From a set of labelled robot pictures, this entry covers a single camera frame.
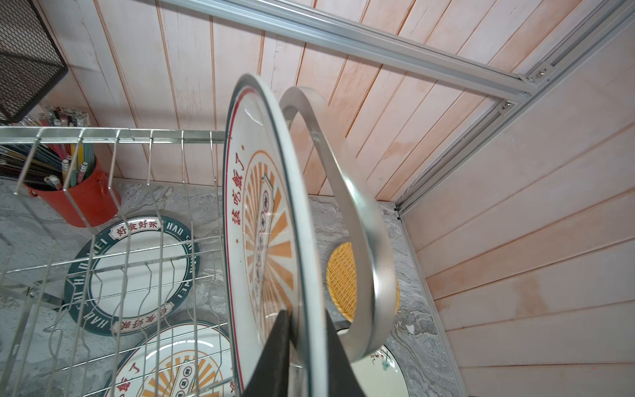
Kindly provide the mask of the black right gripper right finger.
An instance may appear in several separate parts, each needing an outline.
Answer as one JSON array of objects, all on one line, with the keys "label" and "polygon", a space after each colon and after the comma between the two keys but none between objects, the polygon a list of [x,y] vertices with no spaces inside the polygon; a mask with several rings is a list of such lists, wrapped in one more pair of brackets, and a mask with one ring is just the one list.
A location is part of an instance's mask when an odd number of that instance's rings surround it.
[{"label": "black right gripper right finger", "polygon": [[344,351],[335,326],[326,312],[328,349],[328,396],[365,397]]}]

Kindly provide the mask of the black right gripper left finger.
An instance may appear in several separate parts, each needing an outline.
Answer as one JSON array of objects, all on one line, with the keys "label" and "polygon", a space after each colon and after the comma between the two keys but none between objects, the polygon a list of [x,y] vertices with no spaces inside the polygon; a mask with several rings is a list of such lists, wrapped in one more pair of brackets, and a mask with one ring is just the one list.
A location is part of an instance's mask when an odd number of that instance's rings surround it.
[{"label": "black right gripper left finger", "polygon": [[287,310],[281,310],[242,395],[286,397],[289,389],[289,358],[290,316]]}]

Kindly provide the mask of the stainless steel dish rack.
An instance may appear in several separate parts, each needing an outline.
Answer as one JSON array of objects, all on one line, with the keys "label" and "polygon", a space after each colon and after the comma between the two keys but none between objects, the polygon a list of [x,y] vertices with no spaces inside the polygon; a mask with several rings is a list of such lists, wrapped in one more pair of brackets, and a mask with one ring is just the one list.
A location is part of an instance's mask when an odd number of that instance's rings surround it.
[{"label": "stainless steel dish rack", "polygon": [[[357,312],[325,307],[291,137],[309,130],[356,260]],[[382,211],[327,101],[253,75],[220,131],[3,127],[4,396],[361,395],[395,321]]]}]

